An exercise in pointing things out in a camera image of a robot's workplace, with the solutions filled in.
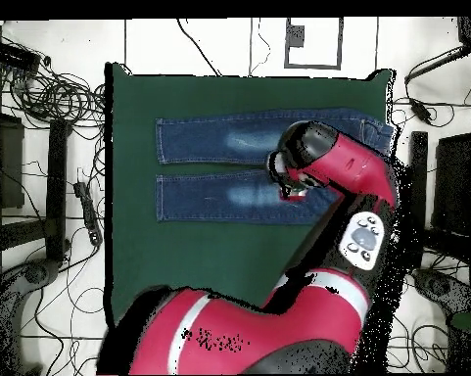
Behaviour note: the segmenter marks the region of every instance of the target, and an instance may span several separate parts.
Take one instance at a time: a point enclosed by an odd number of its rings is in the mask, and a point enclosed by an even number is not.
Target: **gray button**
[[[358,228],[352,234],[352,239],[364,250],[373,251],[376,247],[376,237],[365,228]]]
[[[356,244],[348,244],[347,248],[349,249],[349,251],[352,251],[353,253],[358,252],[358,246]]]

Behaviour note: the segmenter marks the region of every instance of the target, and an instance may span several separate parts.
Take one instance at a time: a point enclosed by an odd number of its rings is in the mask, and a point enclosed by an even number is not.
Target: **blue jeans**
[[[330,189],[311,189],[301,202],[284,202],[264,169],[283,131],[313,119],[389,154],[393,128],[357,110],[278,110],[186,119],[158,118],[157,156],[161,164],[241,165],[237,172],[158,175],[157,220],[229,221],[258,224],[313,224],[333,204]],[[261,169],[243,169],[260,165]]]

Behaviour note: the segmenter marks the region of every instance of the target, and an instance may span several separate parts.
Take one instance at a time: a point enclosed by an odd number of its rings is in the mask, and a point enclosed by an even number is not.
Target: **red robot arm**
[[[284,197],[330,185],[344,196],[310,233],[261,307],[156,288],[101,349],[98,374],[346,373],[383,273],[397,191],[373,150],[316,122],[293,124],[268,158]]]

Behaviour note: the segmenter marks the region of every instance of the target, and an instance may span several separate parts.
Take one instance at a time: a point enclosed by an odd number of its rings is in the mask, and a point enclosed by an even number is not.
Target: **jeans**
[[[278,110],[186,119],[158,118],[157,157],[173,163],[241,165],[236,172],[158,175],[157,220],[224,221],[257,224],[313,224],[338,195],[328,188],[308,190],[300,202],[279,198],[269,180],[266,157],[293,122],[324,122],[388,155],[393,128],[374,117],[347,108]],[[260,165],[243,169],[244,165]]]

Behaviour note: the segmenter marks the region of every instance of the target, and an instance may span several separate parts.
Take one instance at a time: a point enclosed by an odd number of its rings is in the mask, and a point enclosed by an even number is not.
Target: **pant leg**
[[[368,116],[354,117],[358,112],[344,113],[340,117],[338,112],[332,110],[319,110],[318,119],[324,123],[338,128],[352,138],[367,144],[376,150],[388,154],[390,150],[393,129],[388,125],[372,120]],[[280,112],[288,115],[293,112]],[[279,187],[270,182],[267,172],[264,170],[264,161],[270,151],[276,149],[280,134],[296,120],[306,118],[310,115],[306,111],[299,113],[303,117],[265,117],[264,122],[245,122],[243,128],[237,122],[231,122],[233,116],[226,116],[227,121],[220,121],[218,117],[213,121],[203,119],[200,124],[195,122],[193,129],[198,128],[194,135],[199,146],[191,146],[191,153],[187,154],[182,145],[176,145],[188,141],[186,136],[179,134],[183,131],[186,134],[187,128],[183,124],[168,124],[163,130],[162,144],[166,150],[162,155],[163,163],[239,163],[257,164],[261,169],[241,170],[230,173],[199,174],[199,175],[159,175],[156,182],[156,208],[158,221],[229,221],[257,224],[312,224],[315,223],[334,203],[337,195],[330,189],[311,189],[306,194],[303,201],[297,203],[283,202],[279,198]],[[213,122],[217,129],[212,129],[209,134],[204,124]],[[169,128],[171,125],[181,125],[176,129]],[[259,134],[253,134],[254,144],[257,137],[262,137],[266,132],[264,145],[251,147],[252,151],[242,151],[243,147],[235,148],[228,145],[226,137],[235,137],[230,133],[238,135],[245,143],[249,142],[250,125],[254,126]],[[219,142],[214,148],[205,147],[207,142]]]
[[[275,150],[282,132],[293,122],[317,120],[385,151],[380,140],[392,128],[378,119],[348,108],[278,110],[213,117],[158,118],[157,157],[161,164],[234,163],[262,165]]]

